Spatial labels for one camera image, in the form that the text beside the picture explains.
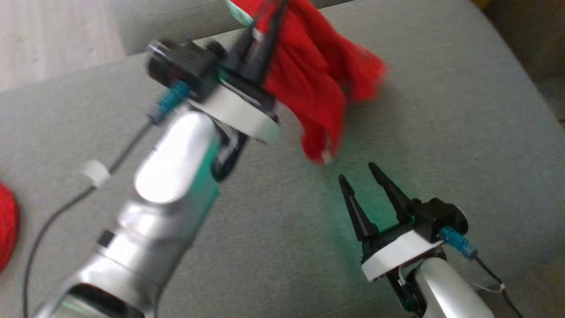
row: sofa cushion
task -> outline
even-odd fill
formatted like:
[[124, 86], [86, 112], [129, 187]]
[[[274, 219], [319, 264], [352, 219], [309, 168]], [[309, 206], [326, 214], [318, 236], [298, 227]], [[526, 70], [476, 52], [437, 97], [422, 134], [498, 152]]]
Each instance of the sofa cushion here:
[[[252, 142], [164, 292], [166, 317], [402, 317], [386, 281], [367, 282], [340, 193], [344, 173], [371, 220], [394, 222], [367, 163], [409, 196], [465, 211], [468, 239], [503, 279], [563, 253], [565, 133], [490, 23], [467, 0], [358, 0], [322, 10], [378, 54], [379, 97], [350, 108], [336, 162], [316, 166], [301, 127], [279, 109], [274, 145]], [[217, 36], [230, 43], [238, 31]], [[109, 164], [165, 91], [146, 56], [0, 94], [0, 178], [22, 212], [0, 276], [0, 316], [20, 317], [23, 267], [48, 215], [88, 186], [78, 169]], [[31, 307], [92, 252], [162, 135], [151, 132], [103, 188], [56, 222], [37, 255]], [[446, 247], [468, 281], [492, 280]]]
[[[348, 0], [312, 0], [318, 8]], [[112, 9], [126, 54], [143, 52], [166, 37], [177, 42], [240, 28], [226, 0], [113, 0]]]

